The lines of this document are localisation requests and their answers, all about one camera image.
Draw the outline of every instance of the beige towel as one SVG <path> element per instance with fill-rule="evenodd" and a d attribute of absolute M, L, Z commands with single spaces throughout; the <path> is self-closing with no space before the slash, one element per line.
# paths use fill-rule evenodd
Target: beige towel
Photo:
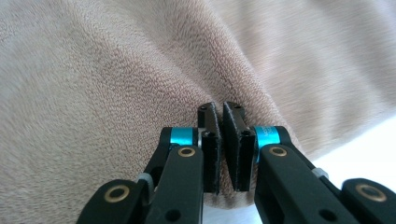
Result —
<path fill-rule="evenodd" d="M 0 1 L 0 222 L 75 222 L 206 102 L 286 126 L 310 159 L 347 142 L 395 113 L 392 4 Z M 221 180 L 207 204 L 252 203 Z"/>

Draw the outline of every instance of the blue cylindrical joint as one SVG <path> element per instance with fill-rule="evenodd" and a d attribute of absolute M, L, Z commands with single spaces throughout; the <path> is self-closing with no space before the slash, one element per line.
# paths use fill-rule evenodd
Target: blue cylindrical joint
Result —
<path fill-rule="evenodd" d="M 260 161 L 260 151 L 262 147 L 269 144 L 279 144 L 280 137 L 274 126 L 254 126 L 254 130 L 257 136 L 258 153 L 256 162 L 258 163 Z"/>
<path fill-rule="evenodd" d="M 172 128 L 171 144 L 179 144 L 181 146 L 192 146 L 192 127 Z"/>

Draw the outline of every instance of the brass ring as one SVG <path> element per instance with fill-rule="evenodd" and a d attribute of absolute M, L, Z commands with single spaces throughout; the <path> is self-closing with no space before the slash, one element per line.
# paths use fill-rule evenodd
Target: brass ring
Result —
<path fill-rule="evenodd" d="M 183 147 L 178 150 L 178 155 L 181 157 L 191 157 L 195 154 L 195 150 L 192 147 Z"/>
<path fill-rule="evenodd" d="M 284 157 L 288 155 L 288 151 L 282 147 L 271 147 L 270 153 L 278 157 Z"/>
<path fill-rule="evenodd" d="M 110 194 L 116 189 L 122 189 L 123 193 L 120 196 L 112 197 Z M 117 185 L 117 186 L 114 186 L 111 189 L 107 190 L 107 192 L 105 194 L 105 200 L 108 203 L 117 203 L 117 202 L 124 200 L 126 198 L 126 196 L 128 196 L 128 194 L 129 194 L 128 187 L 126 187 L 125 185 Z"/>
<path fill-rule="evenodd" d="M 365 189 L 375 191 L 375 195 L 368 194 Z M 387 195 L 381 190 L 366 184 L 359 184 L 356 186 L 356 191 L 363 197 L 370 199 L 371 201 L 382 203 L 387 200 Z"/>

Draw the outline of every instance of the screw hole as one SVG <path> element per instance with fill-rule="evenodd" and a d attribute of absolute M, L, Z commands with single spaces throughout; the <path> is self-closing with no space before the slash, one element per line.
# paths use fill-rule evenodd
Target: screw hole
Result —
<path fill-rule="evenodd" d="M 181 154 L 183 154 L 183 155 L 188 155 L 188 154 L 190 154 L 190 153 L 192 153 L 192 150 L 189 149 L 189 148 L 186 148 L 186 149 L 181 150 Z"/>
<path fill-rule="evenodd" d="M 183 147 L 178 150 L 178 155 L 181 157 L 191 157 L 195 154 L 195 150 L 191 147 Z"/>
<path fill-rule="evenodd" d="M 110 192 L 110 198 L 118 198 L 125 192 L 124 189 L 114 189 Z"/>
<path fill-rule="evenodd" d="M 281 147 L 271 147 L 270 153 L 278 157 L 284 157 L 288 155 L 288 151 Z"/>
<path fill-rule="evenodd" d="M 180 212 L 179 212 L 178 210 L 176 210 L 176 209 L 169 210 L 169 211 L 166 213 L 166 215 L 165 215 L 166 220 L 171 221 L 171 222 L 176 222 L 176 221 L 178 221 L 178 220 L 180 219 L 180 217 L 181 217 L 181 214 L 180 214 Z"/>
<path fill-rule="evenodd" d="M 321 217 L 323 217 L 324 219 L 330 221 L 330 222 L 334 222 L 337 220 L 337 216 L 335 215 L 334 212 L 327 210 L 327 209 L 321 209 L 319 211 L 319 214 Z"/>
<path fill-rule="evenodd" d="M 105 194 L 105 201 L 108 203 L 117 203 L 124 200 L 128 194 L 128 187 L 125 185 L 117 185 L 107 190 Z"/>
<path fill-rule="evenodd" d="M 382 203 L 387 200 L 387 195 L 381 190 L 366 184 L 359 184 L 356 186 L 358 193 L 374 202 Z"/>

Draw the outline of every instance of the black plastic bracket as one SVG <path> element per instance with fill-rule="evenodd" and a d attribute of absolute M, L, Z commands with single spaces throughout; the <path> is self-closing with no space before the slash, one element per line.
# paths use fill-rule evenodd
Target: black plastic bracket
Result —
<path fill-rule="evenodd" d="M 225 157 L 233 189 L 249 191 L 256 134 L 244 122 L 245 108 L 232 102 L 223 106 Z"/>
<path fill-rule="evenodd" d="M 204 192 L 219 194 L 221 134 L 213 102 L 198 107 L 198 135 L 198 147 L 204 152 Z"/>
<path fill-rule="evenodd" d="M 77 224 L 141 223 L 143 204 L 148 201 L 147 183 L 139 180 L 112 180 L 97 190 L 79 215 Z"/>
<path fill-rule="evenodd" d="M 289 147 L 262 148 L 255 204 L 264 223 L 358 223 Z"/>
<path fill-rule="evenodd" d="M 374 181 L 348 179 L 341 189 L 341 202 L 360 223 L 396 223 L 396 194 Z"/>
<path fill-rule="evenodd" d="M 196 146 L 173 148 L 145 223 L 202 223 L 203 186 L 202 150 Z"/>

